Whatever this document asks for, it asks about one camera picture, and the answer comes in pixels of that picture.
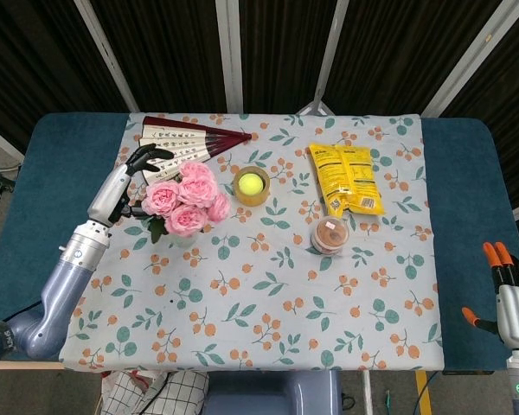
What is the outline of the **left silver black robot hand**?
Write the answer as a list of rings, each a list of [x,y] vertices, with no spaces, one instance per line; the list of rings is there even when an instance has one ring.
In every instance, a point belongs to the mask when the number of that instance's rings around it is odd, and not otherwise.
[[[112,227],[121,217],[145,217],[140,207],[129,205],[128,188],[132,177],[141,171],[157,173],[160,168],[150,163],[152,159],[172,160],[175,155],[168,150],[146,144],[136,149],[125,163],[116,167],[106,178],[87,210],[88,219],[105,227]]]

